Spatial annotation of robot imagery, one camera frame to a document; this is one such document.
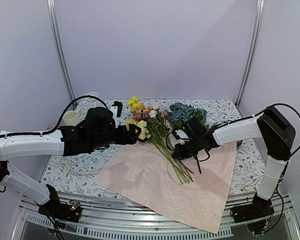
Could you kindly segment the pink wrapping paper sheet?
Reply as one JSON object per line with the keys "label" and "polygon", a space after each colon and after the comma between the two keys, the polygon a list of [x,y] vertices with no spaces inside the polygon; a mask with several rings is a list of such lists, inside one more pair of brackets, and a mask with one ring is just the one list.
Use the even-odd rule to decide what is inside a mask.
{"label": "pink wrapping paper sheet", "polygon": [[183,163],[194,172],[193,182],[181,184],[168,160],[152,145],[121,146],[95,180],[103,187],[148,207],[171,220],[216,234],[228,199],[237,144],[210,150],[210,158],[197,165]]}

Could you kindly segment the cream printed ribbon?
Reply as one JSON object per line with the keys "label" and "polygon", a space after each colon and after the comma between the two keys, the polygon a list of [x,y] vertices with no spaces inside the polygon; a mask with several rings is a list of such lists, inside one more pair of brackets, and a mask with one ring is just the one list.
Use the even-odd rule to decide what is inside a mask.
{"label": "cream printed ribbon", "polygon": [[98,175],[102,168],[98,168],[98,169],[92,169],[92,170],[75,170],[72,169],[72,161],[70,158],[68,157],[64,157],[62,156],[59,159],[59,165],[61,167],[61,171],[63,173],[63,175],[65,177],[67,177],[68,175],[73,175],[73,176],[94,176],[94,175]]}

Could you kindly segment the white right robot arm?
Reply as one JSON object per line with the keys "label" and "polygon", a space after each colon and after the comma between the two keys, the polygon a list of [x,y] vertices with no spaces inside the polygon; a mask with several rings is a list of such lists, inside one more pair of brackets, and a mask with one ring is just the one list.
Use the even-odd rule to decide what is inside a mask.
{"label": "white right robot arm", "polygon": [[284,177],[296,136],[295,128],[277,107],[275,103],[255,115],[218,123],[209,129],[193,117],[182,125],[184,142],[175,145],[172,156],[184,160],[200,151],[209,152],[239,140],[253,139],[263,154],[265,170],[256,193],[259,199],[249,206],[248,213],[252,218],[259,218],[268,210],[266,201],[272,198]]}

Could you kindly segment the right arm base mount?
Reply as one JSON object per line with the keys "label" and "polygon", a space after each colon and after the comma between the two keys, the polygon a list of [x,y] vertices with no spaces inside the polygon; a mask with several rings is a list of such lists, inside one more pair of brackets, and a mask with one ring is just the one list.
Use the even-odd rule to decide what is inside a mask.
{"label": "right arm base mount", "polygon": [[230,210],[230,215],[235,223],[251,221],[263,217],[270,217],[275,213],[270,199],[266,200],[254,195],[252,202],[246,205],[235,205]]}

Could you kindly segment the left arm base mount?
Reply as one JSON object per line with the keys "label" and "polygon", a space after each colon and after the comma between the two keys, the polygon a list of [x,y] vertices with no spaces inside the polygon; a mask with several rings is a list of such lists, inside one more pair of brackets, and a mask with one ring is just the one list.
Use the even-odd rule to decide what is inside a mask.
{"label": "left arm base mount", "polygon": [[81,204],[74,200],[62,203],[55,188],[49,184],[46,187],[49,191],[49,200],[45,204],[38,205],[38,213],[57,220],[78,223],[82,214]]}

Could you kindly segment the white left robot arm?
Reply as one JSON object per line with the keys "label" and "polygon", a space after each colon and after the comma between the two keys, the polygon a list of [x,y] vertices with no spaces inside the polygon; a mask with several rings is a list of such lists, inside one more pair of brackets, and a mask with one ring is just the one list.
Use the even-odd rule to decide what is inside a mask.
{"label": "white left robot arm", "polygon": [[32,199],[53,216],[64,213],[55,190],[39,183],[14,166],[15,160],[38,160],[47,156],[77,156],[115,145],[134,145],[142,130],[119,125],[113,109],[88,110],[77,125],[63,125],[47,131],[0,131],[0,185]]}

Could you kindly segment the pink flower bouquet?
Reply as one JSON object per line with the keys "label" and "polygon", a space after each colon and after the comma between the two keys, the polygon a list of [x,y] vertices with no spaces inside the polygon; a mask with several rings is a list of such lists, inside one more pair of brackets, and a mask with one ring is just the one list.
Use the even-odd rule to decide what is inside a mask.
{"label": "pink flower bouquet", "polygon": [[150,143],[167,159],[176,177],[181,184],[193,182],[194,174],[179,160],[173,158],[173,146],[169,137],[168,118],[166,112],[160,110],[160,105],[145,106],[137,96],[133,96],[128,102],[132,118],[125,122],[128,129],[137,126],[141,129],[138,140],[142,143]]}

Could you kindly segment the blue flower bunch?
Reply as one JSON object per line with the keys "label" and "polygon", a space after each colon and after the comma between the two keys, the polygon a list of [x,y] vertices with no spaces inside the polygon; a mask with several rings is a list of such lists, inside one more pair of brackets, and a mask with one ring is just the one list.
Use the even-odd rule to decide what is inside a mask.
{"label": "blue flower bunch", "polygon": [[[172,131],[182,130],[182,125],[192,117],[196,117],[200,123],[205,126],[207,112],[204,109],[194,108],[191,105],[186,105],[180,102],[172,104],[169,108],[170,114],[168,117],[168,122],[172,126]],[[175,150],[175,146],[168,146],[167,148],[172,151],[172,153]],[[200,160],[198,159],[198,153],[192,157],[195,159],[198,170],[201,173],[202,170],[200,167]]]}

